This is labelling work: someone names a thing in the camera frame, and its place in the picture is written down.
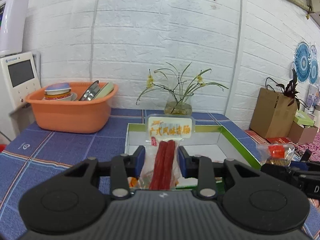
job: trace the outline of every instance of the sausage package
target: sausage package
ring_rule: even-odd
[[[140,177],[133,188],[175,189],[181,175],[177,149],[193,132],[191,116],[151,114],[147,117],[146,155]]]

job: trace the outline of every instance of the bowl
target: bowl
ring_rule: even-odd
[[[60,95],[65,94],[71,91],[69,83],[58,83],[51,86],[48,86],[44,93],[46,95]]]
[[[71,101],[76,101],[77,100],[78,95],[74,92],[71,93]]]
[[[42,100],[46,100],[46,101],[71,101],[72,95],[73,94],[71,94],[71,95],[69,95],[67,97],[64,97],[64,98],[57,98],[57,99],[55,99],[55,98],[48,99],[48,98],[44,97],[44,98],[42,98]]]
[[[71,92],[67,92],[67,93],[63,93],[63,94],[58,94],[58,95],[46,95],[44,94],[44,97],[46,99],[53,99],[53,98],[64,98],[64,97],[68,97],[71,95]]]

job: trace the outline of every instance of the screen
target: screen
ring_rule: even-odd
[[[0,6],[0,29],[1,29],[2,16],[4,12],[4,6],[5,4]]]
[[[8,69],[12,87],[18,86],[35,77],[33,75],[30,59],[8,65]]]

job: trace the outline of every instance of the red sausage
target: red sausage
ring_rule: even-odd
[[[168,143],[161,141],[159,143],[159,148],[156,155],[155,166],[153,168],[152,181],[150,183],[150,190],[158,190],[159,184],[162,181],[163,166],[164,166],[164,157],[167,149]]]
[[[164,175],[162,178],[162,183],[159,189],[170,189],[171,182],[171,173],[172,173],[172,164],[174,159],[174,150],[175,150],[175,142],[174,140],[168,141],[168,146],[165,152],[164,158]]]

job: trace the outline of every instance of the electrical wire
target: electrical wire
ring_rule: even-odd
[[[0,131],[0,134],[2,134],[9,142],[12,142],[8,136],[6,136],[3,132]]]
[[[90,62],[89,62],[89,78],[90,78],[90,82],[92,82],[93,34],[94,34],[94,25],[96,23],[96,17],[97,17],[98,2],[99,2],[99,0],[96,0],[95,4],[94,4],[93,21],[92,21],[92,27],[91,27],[91,54],[90,54]]]

